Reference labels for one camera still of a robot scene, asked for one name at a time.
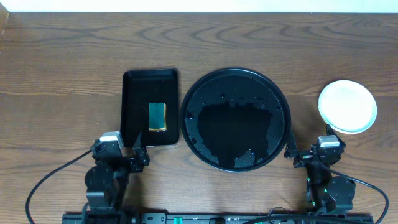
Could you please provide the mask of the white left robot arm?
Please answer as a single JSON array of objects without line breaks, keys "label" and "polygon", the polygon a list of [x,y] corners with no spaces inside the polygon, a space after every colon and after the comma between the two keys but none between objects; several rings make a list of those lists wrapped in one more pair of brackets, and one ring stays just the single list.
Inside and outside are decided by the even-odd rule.
[{"label": "white left robot arm", "polygon": [[137,220],[133,212],[123,209],[122,203],[129,176],[141,173],[150,162],[141,139],[139,134],[132,156],[122,154],[124,143],[119,131],[104,133],[94,141],[90,150],[96,165],[85,175],[90,213],[83,215],[83,223],[134,223]]}]

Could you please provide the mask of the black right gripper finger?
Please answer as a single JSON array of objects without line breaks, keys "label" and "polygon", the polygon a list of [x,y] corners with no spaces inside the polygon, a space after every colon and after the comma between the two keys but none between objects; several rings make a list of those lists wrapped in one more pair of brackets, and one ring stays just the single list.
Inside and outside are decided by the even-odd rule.
[{"label": "black right gripper finger", "polygon": [[339,147],[346,147],[346,144],[338,137],[338,135],[334,132],[333,128],[327,124],[326,125],[326,133],[328,136],[335,136],[339,141]]},{"label": "black right gripper finger", "polygon": [[297,144],[295,141],[294,133],[292,130],[289,131],[287,143],[285,147],[284,157],[294,158],[298,154]]}]

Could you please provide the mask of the mint plate with two drops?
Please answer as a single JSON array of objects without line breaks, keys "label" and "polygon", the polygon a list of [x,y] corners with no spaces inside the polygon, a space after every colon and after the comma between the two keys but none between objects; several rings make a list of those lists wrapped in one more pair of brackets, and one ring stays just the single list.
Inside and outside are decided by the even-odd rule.
[{"label": "mint plate with two drops", "polygon": [[326,124],[344,134],[362,133],[377,118],[371,92],[351,80],[337,80],[324,87],[318,97],[318,111]]}]

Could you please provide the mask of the yellow sponge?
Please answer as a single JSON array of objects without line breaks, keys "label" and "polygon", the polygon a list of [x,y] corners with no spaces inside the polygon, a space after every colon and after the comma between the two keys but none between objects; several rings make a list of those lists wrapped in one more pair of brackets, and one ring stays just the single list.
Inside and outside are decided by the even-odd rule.
[{"label": "yellow sponge", "polygon": [[149,131],[161,132],[167,130],[166,104],[149,103]]}]

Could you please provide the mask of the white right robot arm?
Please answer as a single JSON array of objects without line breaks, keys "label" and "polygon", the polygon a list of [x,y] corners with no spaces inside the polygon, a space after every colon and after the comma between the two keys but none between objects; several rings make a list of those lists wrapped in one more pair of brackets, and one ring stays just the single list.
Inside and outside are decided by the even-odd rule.
[{"label": "white right robot arm", "polygon": [[289,133],[284,157],[293,159],[295,168],[307,172],[307,213],[345,217],[353,209],[356,184],[340,175],[332,176],[330,166],[341,159],[346,144],[336,135],[330,125],[326,135],[318,137],[309,150],[298,150],[293,132]]}]

